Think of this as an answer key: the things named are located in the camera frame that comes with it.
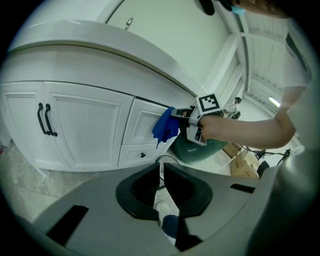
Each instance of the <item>person's arm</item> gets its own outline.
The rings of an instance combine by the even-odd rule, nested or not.
[[[297,101],[305,87],[286,87],[281,105],[273,119],[238,121],[218,115],[205,115],[199,121],[203,139],[215,139],[256,149],[276,149],[285,146],[296,130],[288,117],[288,109]]]
[[[281,8],[269,1],[231,0],[231,4],[255,14],[262,14],[278,19],[286,19],[289,17]]]

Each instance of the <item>blue cloth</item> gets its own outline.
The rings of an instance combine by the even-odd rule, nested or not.
[[[167,142],[178,135],[179,120],[171,116],[171,111],[174,109],[174,107],[169,107],[152,129],[153,137],[158,139],[157,148],[160,142]]]

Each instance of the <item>person's hand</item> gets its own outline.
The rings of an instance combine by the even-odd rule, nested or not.
[[[213,119],[216,116],[213,115],[204,115],[200,121],[199,126],[202,128],[202,140],[214,139],[214,129],[215,125]]]

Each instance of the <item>white door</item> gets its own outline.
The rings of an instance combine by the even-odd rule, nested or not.
[[[55,143],[74,171],[118,165],[133,96],[88,85],[44,82]]]
[[[134,99],[122,144],[156,144],[158,140],[154,138],[152,129],[167,109],[145,100]]]
[[[228,29],[216,10],[206,15],[195,0],[124,0],[108,25],[153,43],[203,84],[225,41]]]
[[[42,82],[13,82],[1,85],[1,111],[10,134],[23,155],[37,167],[63,169],[67,162],[57,148],[50,144],[51,135],[45,121]],[[39,103],[40,121],[38,119]]]

